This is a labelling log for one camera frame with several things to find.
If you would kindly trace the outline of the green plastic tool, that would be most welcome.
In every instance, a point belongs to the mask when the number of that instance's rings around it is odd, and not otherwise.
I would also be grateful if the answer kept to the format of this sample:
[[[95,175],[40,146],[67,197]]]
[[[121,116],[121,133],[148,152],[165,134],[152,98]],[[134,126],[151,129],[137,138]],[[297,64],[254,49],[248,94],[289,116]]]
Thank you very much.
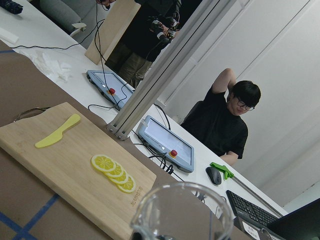
[[[227,180],[228,178],[234,177],[234,174],[225,165],[220,165],[215,162],[211,162],[209,165],[215,168],[216,170],[222,172],[225,180]]]

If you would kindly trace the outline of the black box with label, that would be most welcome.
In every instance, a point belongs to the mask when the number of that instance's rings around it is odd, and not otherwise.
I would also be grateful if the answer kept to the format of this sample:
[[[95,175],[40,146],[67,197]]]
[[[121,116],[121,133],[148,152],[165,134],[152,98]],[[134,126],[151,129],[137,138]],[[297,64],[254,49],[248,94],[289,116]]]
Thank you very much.
[[[258,229],[238,216],[234,218],[234,226],[245,233],[251,240],[275,240],[266,229]]]

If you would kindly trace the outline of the grey office chair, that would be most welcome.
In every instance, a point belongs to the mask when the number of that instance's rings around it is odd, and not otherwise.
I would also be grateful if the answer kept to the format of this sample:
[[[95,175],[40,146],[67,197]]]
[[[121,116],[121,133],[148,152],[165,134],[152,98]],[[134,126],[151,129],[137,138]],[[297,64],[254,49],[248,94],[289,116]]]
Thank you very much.
[[[85,32],[87,25],[75,0],[40,0],[41,10],[71,37]]]

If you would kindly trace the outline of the yellow plastic knife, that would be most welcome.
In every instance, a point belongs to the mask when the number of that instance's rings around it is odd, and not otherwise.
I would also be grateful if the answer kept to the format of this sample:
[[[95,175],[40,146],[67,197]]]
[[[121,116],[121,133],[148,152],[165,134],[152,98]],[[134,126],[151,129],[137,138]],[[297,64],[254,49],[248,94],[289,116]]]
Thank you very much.
[[[80,120],[81,117],[78,114],[72,114],[60,127],[58,127],[55,131],[53,131],[42,140],[36,142],[34,146],[37,149],[40,149],[59,142],[63,138],[63,133],[79,123]]]

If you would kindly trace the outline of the aluminium frame post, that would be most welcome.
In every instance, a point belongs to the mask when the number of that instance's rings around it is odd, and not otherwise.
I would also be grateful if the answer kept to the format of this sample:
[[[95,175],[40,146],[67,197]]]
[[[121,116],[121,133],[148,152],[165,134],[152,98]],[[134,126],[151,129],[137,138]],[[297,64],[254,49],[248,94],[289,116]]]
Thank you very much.
[[[233,0],[204,0],[179,35],[159,57],[142,84],[107,125],[107,131],[124,141],[188,59],[235,3]]]

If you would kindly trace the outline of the front lemon slice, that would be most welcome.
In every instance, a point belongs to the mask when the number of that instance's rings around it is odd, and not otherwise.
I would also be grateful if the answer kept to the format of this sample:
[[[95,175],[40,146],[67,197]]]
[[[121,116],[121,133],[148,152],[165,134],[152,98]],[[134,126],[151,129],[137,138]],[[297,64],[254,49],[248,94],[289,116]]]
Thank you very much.
[[[106,155],[94,155],[91,158],[92,166],[101,172],[111,172],[116,168],[116,163]]]

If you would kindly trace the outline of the seated person black shirt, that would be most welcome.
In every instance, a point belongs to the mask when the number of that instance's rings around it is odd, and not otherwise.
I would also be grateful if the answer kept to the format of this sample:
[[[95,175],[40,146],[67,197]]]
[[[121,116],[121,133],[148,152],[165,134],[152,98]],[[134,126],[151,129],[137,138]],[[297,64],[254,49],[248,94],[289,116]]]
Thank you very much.
[[[260,98],[256,84],[236,81],[233,70],[226,68],[181,127],[232,166],[243,157],[248,138],[248,127],[241,116],[252,111]]]

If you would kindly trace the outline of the black keyboard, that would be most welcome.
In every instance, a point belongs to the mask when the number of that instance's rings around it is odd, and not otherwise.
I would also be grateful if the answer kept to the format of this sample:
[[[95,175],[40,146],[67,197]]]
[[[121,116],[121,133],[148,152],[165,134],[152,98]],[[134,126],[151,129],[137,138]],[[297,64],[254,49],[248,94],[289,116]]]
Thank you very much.
[[[234,215],[256,227],[265,228],[268,224],[271,224],[278,219],[273,214],[230,190],[226,190],[226,195]]]

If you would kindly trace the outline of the back lemon slice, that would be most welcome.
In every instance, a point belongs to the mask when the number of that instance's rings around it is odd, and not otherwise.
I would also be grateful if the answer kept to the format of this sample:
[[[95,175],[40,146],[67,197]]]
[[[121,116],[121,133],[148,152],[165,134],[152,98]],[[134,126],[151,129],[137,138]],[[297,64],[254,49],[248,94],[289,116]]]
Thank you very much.
[[[124,193],[132,193],[136,189],[136,181],[129,175],[128,180],[125,183],[117,184],[117,187]]]

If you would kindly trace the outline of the black computer monitor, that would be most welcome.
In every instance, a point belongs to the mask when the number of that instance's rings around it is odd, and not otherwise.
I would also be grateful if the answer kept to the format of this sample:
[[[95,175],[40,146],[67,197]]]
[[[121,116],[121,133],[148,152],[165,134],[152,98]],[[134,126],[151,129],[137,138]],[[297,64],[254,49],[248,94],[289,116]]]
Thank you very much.
[[[267,228],[285,240],[320,239],[320,200],[269,223]]]

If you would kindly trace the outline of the left teach pendant tablet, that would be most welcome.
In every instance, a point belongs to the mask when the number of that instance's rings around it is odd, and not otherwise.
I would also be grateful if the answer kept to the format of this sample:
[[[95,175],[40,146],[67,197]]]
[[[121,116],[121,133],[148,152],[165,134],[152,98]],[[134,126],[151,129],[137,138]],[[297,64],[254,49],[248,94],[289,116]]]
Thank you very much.
[[[118,111],[124,107],[135,91],[129,83],[112,71],[88,70],[86,77]]]

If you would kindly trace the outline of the black computer mouse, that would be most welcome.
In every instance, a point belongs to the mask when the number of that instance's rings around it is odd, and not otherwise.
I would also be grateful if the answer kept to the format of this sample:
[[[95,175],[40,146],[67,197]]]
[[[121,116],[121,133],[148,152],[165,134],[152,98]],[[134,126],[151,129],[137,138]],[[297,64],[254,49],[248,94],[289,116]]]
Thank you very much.
[[[221,174],[216,168],[208,166],[205,171],[213,185],[219,186],[222,183]]]

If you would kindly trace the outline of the right teach pendant tablet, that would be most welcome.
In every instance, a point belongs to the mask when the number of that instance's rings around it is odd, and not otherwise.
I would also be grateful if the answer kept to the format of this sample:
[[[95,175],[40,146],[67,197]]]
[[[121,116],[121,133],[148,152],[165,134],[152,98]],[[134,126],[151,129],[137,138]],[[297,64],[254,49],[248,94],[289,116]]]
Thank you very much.
[[[192,173],[194,171],[194,147],[147,115],[137,128],[138,135],[158,153],[174,163],[178,169]]]

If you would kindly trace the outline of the crumpled white tissue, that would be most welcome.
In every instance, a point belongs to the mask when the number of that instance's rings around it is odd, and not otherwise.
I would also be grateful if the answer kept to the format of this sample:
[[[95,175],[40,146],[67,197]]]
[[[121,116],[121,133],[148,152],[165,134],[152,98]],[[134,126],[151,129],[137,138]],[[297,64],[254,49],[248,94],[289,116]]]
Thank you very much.
[[[37,50],[35,55],[31,55],[29,58],[36,68],[48,78],[52,77],[67,82],[71,76],[72,66],[70,64],[53,60],[43,51]]]

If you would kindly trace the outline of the white foam strip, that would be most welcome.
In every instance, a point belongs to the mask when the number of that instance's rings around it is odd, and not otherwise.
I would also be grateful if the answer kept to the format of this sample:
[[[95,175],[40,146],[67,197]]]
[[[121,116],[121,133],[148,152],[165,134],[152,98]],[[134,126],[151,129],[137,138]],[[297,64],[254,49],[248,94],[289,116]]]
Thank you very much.
[[[12,44],[15,44],[19,40],[19,37],[17,35],[2,27],[0,27],[0,38]]]

